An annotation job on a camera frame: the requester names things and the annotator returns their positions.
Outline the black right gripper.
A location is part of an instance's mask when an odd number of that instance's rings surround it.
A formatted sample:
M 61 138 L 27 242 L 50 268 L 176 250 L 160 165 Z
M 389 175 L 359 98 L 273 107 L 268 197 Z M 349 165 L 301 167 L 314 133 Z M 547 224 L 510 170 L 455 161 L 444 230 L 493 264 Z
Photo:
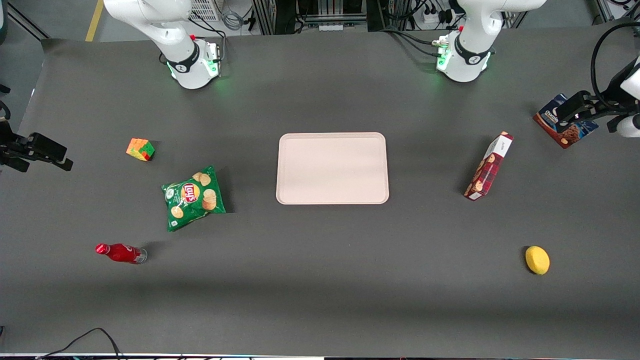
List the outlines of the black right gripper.
M 74 164 L 67 157 L 66 146 L 38 132 L 30 133 L 28 136 L 16 134 L 7 120 L 0 121 L 0 159 L 3 166 L 20 173 L 28 171 L 29 161 L 46 162 L 66 172 L 71 171 Z

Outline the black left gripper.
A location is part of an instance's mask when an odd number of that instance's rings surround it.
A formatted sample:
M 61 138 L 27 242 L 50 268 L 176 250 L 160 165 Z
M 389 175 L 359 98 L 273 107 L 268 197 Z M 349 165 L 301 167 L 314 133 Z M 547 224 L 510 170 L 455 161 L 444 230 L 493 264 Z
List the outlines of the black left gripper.
M 577 121 L 594 117 L 615 116 L 606 127 L 608 132 L 617 132 L 624 116 L 632 113 L 632 96 L 622 88 L 607 88 L 604 91 L 593 90 L 595 102 L 589 91 L 578 91 L 556 107 L 557 126 L 569 126 Z

